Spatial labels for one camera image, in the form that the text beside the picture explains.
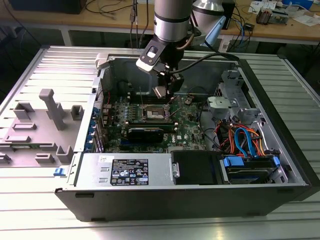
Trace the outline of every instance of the power cable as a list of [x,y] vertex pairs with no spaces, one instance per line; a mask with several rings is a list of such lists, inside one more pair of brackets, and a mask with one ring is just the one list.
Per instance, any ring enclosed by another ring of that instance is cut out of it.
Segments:
[[142,35],[140,36],[139,48],[141,47],[141,44],[148,26],[149,26],[149,0],[146,0],[146,25],[142,31]]
[[194,65],[202,62],[203,60],[206,60],[206,59],[209,59],[211,57],[215,57],[215,56],[222,56],[226,59],[229,59],[231,61],[239,61],[239,58],[235,55],[232,55],[230,53],[225,53],[225,52],[215,52],[215,53],[210,53],[202,58],[199,58],[198,60],[194,61],[193,63],[191,63],[190,65],[184,67],[184,68],[181,68],[181,69],[177,69],[177,70],[173,70],[173,71],[168,71],[168,74],[178,74],[178,73],[181,73],[183,71],[186,71],[188,70],[189,68],[193,67]]
[[11,13],[11,11],[9,10],[7,4],[6,4],[6,1],[5,0],[2,0],[3,1],[3,4],[6,8],[6,10],[8,11],[8,13],[11,15],[11,17],[18,23],[20,24],[21,27],[23,27],[25,29],[25,31],[33,38],[34,41],[36,41],[36,43],[41,46],[41,43],[28,31],[28,29],[26,29],[26,27],[18,20],[16,19],[16,17]]

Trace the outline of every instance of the workbench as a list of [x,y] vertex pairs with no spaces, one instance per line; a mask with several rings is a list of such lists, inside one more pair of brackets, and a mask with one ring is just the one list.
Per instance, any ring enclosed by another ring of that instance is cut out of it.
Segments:
[[[251,36],[251,41],[271,42],[271,43],[286,43],[286,44],[304,44],[317,45],[320,41],[320,24],[314,26],[306,26],[295,20],[289,19],[286,25],[281,24],[256,24],[256,15],[248,13],[249,7],[242,8],[249,5],[251,0],[237,0],[237,5],[241,16],[246,22],[254,24],[255,28]],[[114,4],[116,0],[100,0],[100,5]],[[121,7],[130,5],[131,2],[126,0],[116,6],[110,6],[105,10],[115,10]],[[19,20],[26,28],[41,28],[41,29],[56,29],[60,30],[64,44],[72,46],[73,41],[70,36],[70,31],[93,31],[93,32],[112,32],[112,33],[129,33],[130,32],[130,11],[127,7],[116,12],[116,20],[103,16],[98,13],[92,13],[83,9],[79,15],[53,13],[53,12],[33,12],[33,11],[15,11],[8,6],[12,14]],[[98,11],[97,3],[93,2],[89,5],[92,11]],[[311,11],[319,11],[320,6],[313,5]],[[149,25],[146,34],[153,34],[154,29],[154,5],[149,5]],[[138,5],[138,32],[142,33],[147,22],[146,5]],[[19,27],[12,16],[8,13],[3,1],[0,1],[0,26]],[[222,30],[219,38],[222,39],[220,44],[220,51],[226,51],[229,42],[235,39],[239,34],[239,29],[234,21],[231,21],[228,30]]]

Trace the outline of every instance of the green circuit board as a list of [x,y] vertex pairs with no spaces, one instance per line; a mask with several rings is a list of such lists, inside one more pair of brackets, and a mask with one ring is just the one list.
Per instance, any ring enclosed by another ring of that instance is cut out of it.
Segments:
[[165,133],[161,143],[133,143],[128,144],[126,139],[126,129],[128,122],[141,124],[140,128],[151,128],[146,122],[144,113],[146,109],[157,111],[164,108],[164,104],[129,104],[124,101],[114,102],[114,124],[107,124],[106,131],[108,141],[105,146],[106,153],[169,153],[173,150],[205,150],[206,144],[204,135],[198,126],[198,107],[197,103],[185,105],[186,97],[178,97],[170,105],[167,105],[166,124],[153,123],[152,128],[164,129]]

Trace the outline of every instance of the black cable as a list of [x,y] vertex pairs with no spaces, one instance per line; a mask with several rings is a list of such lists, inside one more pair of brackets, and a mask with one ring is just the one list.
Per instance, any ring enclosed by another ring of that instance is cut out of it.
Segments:
[[5,46],[3,47],[3,50],[4,50],[4,52],[5,52],[5,54],[6,54],[7,58],[8,58],[9,65],[13,68],[13,70],[18,71],[18,68],[16,68],[16,66],[15,66],[14,62],[12,61],[12,59],[11,59],[11,57],[10,57],[10,55],[9,55],[9,53],[8,53],[8,51],[7,51]]
[[195,13],[194,11],[192,10],[191,11],[191,17],[192,17],[192,20],[193,20],[193,23],[196,27],[199,27],[198,23],[197,23],[197,19],[196,19],[196,16],[195,16]]
[[213,52],[219,53],[218,49],[215,49],[213,46],[211,46],[206,40],[204,41],[204,44],[210,48]]
[[202,62],[203,60],[206,60],[206,59],[209,59],[211,57],[215,57],[215,56],[222,56],[226,59],[229,59],[231,61],[239,61],[239,58],[235,55],[232,55],[230,53],[225,53],[225,52],[215,52],[215,53],[210,53],[202,58],[199,58],[198,60],[194,61],[193,63],[191,63],[190,65],[184,67],[184,68],[181,68],[181,69],[178,69],[178,70],[174,70],[174,71],[169,71],[168,74],[178,74],[178,73],[181,73],[185,70],[188,70],[189,68],[193,67],[194,65]]
[[119,1],[119,2],[114,3],[114,4],[107,4],[107,5],[103,5],[102,7],[100,7],[100,10],[102,10],[102,11],[103,11],[103,8],[105,8],[105,7],[115,6],[115,5],[118,5],[118,4],[120,4],[120,3],[122,3],[122,2],[123,2],[123,0],[118,0],[118,1]]
[[130,25],[130,45],[131,45],[131,48],[133,49],[133,45],[132,45],[132,29],[133,29],[133,26],[134,26],[134,23],[131,22],[131,25]]
[[242,42],[242,46],[240,46],[240,44],[238,44],[237,46],[235,46],[235,48],[237,48],[237,49],[243,49],[244,47],[248,47],[248,46],[249,46],[250,40],[251,40],[251,36],[252,36],[252,31],[249,31],[249,30],[248,30],[248,32],[249,32],[249,37]]
[[149,26],[149,0],[146,0],[146,25],[142,31],[142,35],[140,36],[139,48],[141,47],[142,40],[144,38],[145,32]]
[[12,41],[13,41],[13,40],[16,40],[16,39],[18,39],[18,38],[13,38],[13,37],[11,37],[10,35],[6,34],[6,32],[4,32],[1,27],[0,27],[0,31],[1,31],[7,38],[9,38],[10,44],[11,44],[11,46],[12,46],[14,49],[19,49],[19,50],[24,51],[24,52],[30,54],[30,55],[32,56],[32,58],[36,55],[35,53],[29,52],[28,50],[26,50],[26,49],[23,48],[23,47],[17,47],[17,46],[15,46],[15,45],[12,43]]
[[315,47],[315,49],[312,51],[311,55],[316,53],[316,51],[319,48],[319,46],[320,46],[320,41],[319,41],[318,45]]
[[202,89],[207,95],[210,95],[209,92],[202,86],[194,86],[192,88],[189,89],[188,91],[188,95],[191,94],[190,92],[193,90],[193,89]]
[[242,31],[242,30],[240,30],[238,36],[236,37],[236,39],[234,40],[234,42],[231,44],[231,46],[230,46],[230,48],[229,48],[229,51],[230,51],[233,47],[235,47],[236,42],[238,41],[238,39],[239,39],[239,37],[240,37],[241,31]]
[[8,95],[7,92],[5,92],[5,91],[3,91],[3,90],[1,90],[1,89],[0,89],[0,92],[3,93],[4,95]]
[[134,1],[134,11],[135,11],[135,41],[136,41],[136,48],[139,47],[139,41],[138,41],[138,0]]
[[219,145],[218,145],[213,139],[211,139],[211,137],[209,137],[209,136],[206,134],[206,131],[209,130],[209,128],[206,129],[206,131],[204,131],[204,129],[202,128],[202,125],[201,125],[201,115],[202,115],[202,112],[203,112],[203,110],[204,110],[204,107],[205,107],[206,103],[207,103],[207,101],[204,102],[204,104],[202,105],[202,108],[201,108],[201,110],[200,110],[200,114],[199,114],[199,128],[200,128],[200,130],[202,131],[203,135],[204,135],[207,139],[209,139],[217,148],[219,148]]
[[96,1],[96,0],[91,0],[90,2],[88,2],[88,3],[85,5],[85,9],[86,9],[87,11],[89,11],[90,13],[94,13],[94,14],[109,14],[109,13],[113,13],[113,12],[116,12],[116,11],[119,11],[119,10],[122,10],[122,9],[125,9],[125,8],[132,7],[132,5],[128,5],[128,6],[123,6],[123,7],[120,7],[120,8],[118,8],[118,9],[110,10],[110,11],[103,11],[103,10],[100,10],[100,9],[99,9],[99,11],[90,10],[90,9],[88,8],[88,6],[89,6],[91,3],[95,2],[95,1]]
[[33,38],[34,41],[36,41],[37,44],[39,44],[39,46],[41,46],[41,43],[40,43],[40,42],[28,31],[28,29],[26,29],[26,27],[25,27],[18,19],[16,19],[16,17],[11,13],[11,11],[9,10],[9,8],[8,8],[5,0],[2,0],[2,1],[3,1],[3,4],[4,4],[6,10],[7,10],[8,13],[11,15],[11,17],[12,17],[18,24],[20,24],[21,27],[23,27],[23,28],[26,30],[26,32]]
[[116,12],[116,11],[119,11],[119,10],[122,10],[122,9],[126,9],[126,8],[129,8],[129,7],[132,7],[132,5],[123,6],[123,7],[120,7],[120,8],[118,8],[118,9],[111,10],[111,11],[104,11],[103,13],[104,13],[104,14],[114,13],[114,12]]

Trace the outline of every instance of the black device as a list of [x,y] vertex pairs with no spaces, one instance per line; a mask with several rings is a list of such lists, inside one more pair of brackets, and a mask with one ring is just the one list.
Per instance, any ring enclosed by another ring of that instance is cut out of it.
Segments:
[[87,0],[9,0],[9,2],[17,11],[80,14]]
[[227,30],[232,18],[232,14],[234,13],[236,3],[234,0],[223,0],[222,1],[222,7],[224,9],[223,15],[226,17],[226,20],[224,22],[223,28],[224,30]]
[[247,31],[249,31],[249,32],[252,32],[252,31],[254,30],[254,28],[255,28],[255,25],[250,24],[250,23],[245,23],[245,24],[243,25],[243,29],[244,29],[244,30],[247,30]]

